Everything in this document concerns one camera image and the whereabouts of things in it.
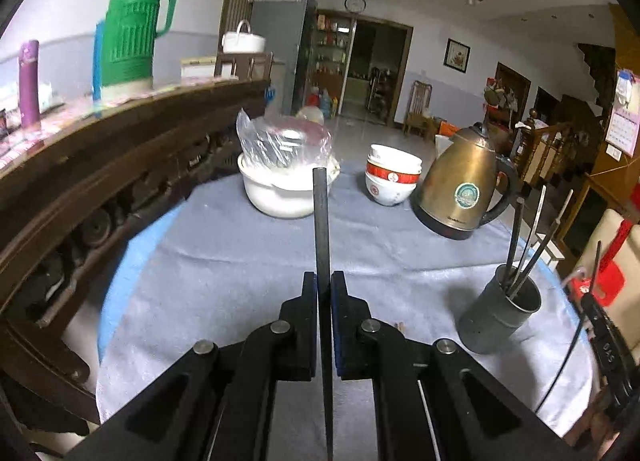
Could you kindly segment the person's right hand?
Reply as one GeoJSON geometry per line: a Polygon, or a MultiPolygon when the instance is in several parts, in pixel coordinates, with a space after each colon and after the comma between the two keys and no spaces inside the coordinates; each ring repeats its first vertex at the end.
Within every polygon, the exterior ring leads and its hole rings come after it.
{"type": "Polygon", "coordinates": [[[577,446],[583,436],[587,436],[587,446],[593,460],[600,460],[620,435],[605,413],[609,403],[611,403],[610,391],[605,387],[594,396],[580,418],[563,436],[564,441],[572,448],[577,446]]]}

